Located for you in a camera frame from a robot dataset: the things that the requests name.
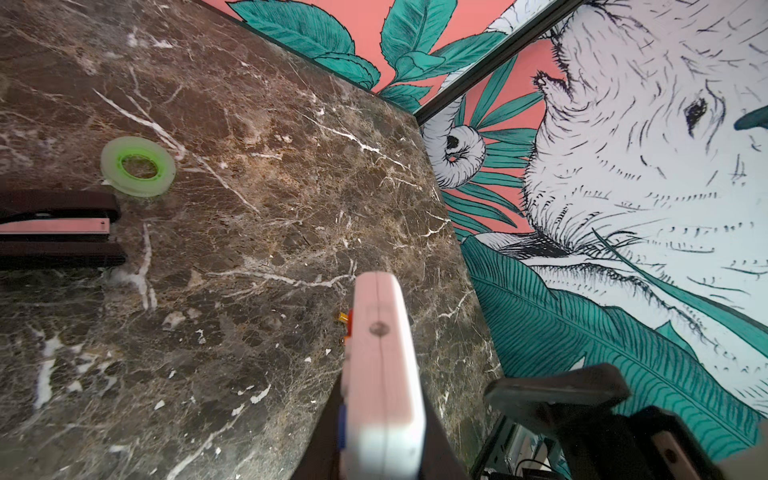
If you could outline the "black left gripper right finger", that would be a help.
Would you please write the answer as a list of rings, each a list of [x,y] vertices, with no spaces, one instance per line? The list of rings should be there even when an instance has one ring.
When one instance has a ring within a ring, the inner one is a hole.
[[[467,480],[465,465],[454,453],[439,416],[424,397],[426,430],[419,478],[421,480]]]

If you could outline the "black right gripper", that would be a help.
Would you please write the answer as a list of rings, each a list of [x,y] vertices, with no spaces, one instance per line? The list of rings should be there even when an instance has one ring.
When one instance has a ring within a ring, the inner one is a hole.
[[[602,363],[551,377],[501,378],[484,400],[560,444],[572,479],[765,479],[767,442],[707,415],[611,412],[631,390]]]

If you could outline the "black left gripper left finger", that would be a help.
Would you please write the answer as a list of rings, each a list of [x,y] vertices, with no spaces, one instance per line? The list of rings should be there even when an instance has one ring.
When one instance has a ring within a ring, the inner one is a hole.
[[[342,405],[341,376],[338,376],[291,480],[340,479],[338,417]]]

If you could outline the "white remote control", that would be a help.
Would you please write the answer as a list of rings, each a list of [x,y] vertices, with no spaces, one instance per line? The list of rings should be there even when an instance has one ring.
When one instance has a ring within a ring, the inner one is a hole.
[[[416,479],[426,412],[404,297],[390,273],[355,281],[340,391],[339,476]]]

